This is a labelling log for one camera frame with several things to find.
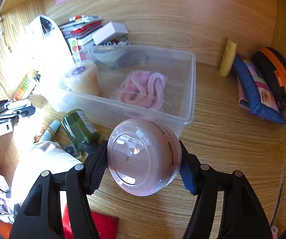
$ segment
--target silver screw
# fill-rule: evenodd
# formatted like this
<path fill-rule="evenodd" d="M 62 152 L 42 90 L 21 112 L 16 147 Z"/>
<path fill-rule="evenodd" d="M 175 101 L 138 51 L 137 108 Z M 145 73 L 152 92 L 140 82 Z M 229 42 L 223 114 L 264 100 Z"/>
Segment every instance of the silver screw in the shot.
<path fill-rule="evenodd" d="M 75 170 L 80 171 L 83 169 L 83 167 L 84 167 L 83 164 L 78 164 L 74 168 L 75 168 Z"/>
<path fill-rule="evenodd" d="M 203 171 L 208 171 L 208 170 L 209 170 L 209 165 L 208 165 L 208 164 L 202 164 L 202 165 L 201 165 L 201 169 L 202 169 Z"/>
<path fill-rule="evenodd" d="M 42 177 L 47 177 L 49 174 L 50 174 L 49 171 L 43 171 L 43 172 L 41 173 L 41 176 L 42 176 Z"/>
<path fill-rule="evenodd" d="M 239 171 L 239 170 L 236 170 L 236 171 L 235 171 L 235 175 L 236 175 L 237 177 L 242 177 L 242 176 L 243 176 L 243 173 L 242 173 L 241 171 Z"/>

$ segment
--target purple sticker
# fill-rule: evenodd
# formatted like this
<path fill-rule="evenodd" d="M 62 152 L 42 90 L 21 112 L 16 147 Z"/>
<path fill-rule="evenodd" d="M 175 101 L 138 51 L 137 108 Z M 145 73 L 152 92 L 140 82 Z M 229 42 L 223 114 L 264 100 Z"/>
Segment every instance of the purple sticker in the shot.
<path fill-rule="evenodd" d="M 77 69 L 72 71 L 72 75 L 77 75 L 82 73 L 85 70 L 85 67 L 78 67 Z"/>

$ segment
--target clear plastic bin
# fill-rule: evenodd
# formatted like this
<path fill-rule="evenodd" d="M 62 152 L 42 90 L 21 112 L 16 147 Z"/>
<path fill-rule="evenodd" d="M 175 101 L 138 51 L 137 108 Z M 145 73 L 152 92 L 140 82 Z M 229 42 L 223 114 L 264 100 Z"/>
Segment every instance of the clear plastic bin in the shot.
<path fill-rule="evenodd" d="M 195 54 L 175 49 L 150 46 L 95 46 L 80 51 L 82 58 L 98 66 L 100 96 L 71 91 L 62 81 L 62 72 L 48 72 L 41 77 L 42 94 L 56 111 L 82 109 L 89 119 L 107 128 L 115 128 L 123 120 L 135 117 L 158 121 L 177 137 L 194 118 L 196 61 Z M 111 100 L 131 70 L 160 72 L 168 80 L 164 89 L 164 111 Z"/>

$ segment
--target red cloth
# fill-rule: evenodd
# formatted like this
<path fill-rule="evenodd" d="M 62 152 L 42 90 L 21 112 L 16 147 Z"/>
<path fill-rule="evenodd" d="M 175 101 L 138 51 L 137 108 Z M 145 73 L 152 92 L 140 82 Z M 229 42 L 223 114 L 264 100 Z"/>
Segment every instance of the red cloth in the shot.
<path fill-rule="evenodd" d="M 116 239 L 117 225 L 119 219 L 117 217 L 105 216 L 95 212 L 91 212 L 94 224 L 98 230 L 101 239 Z M 63 230 L 66 239 L 74 239 L 70 225 L 70 218 L 68 216 L 67 204 L 64 209 Z"/>

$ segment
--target pink coiled hose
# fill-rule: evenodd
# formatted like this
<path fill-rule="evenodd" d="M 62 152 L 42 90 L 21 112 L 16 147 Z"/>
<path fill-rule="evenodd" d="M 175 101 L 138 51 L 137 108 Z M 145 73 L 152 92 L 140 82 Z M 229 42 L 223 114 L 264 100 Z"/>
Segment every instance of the pink coiled hose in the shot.
<path fill-rule="evenodd" d="M 133 71 L 119 88 L 116 99 L 162 111 L 167 77 L 159 72 Z"/>

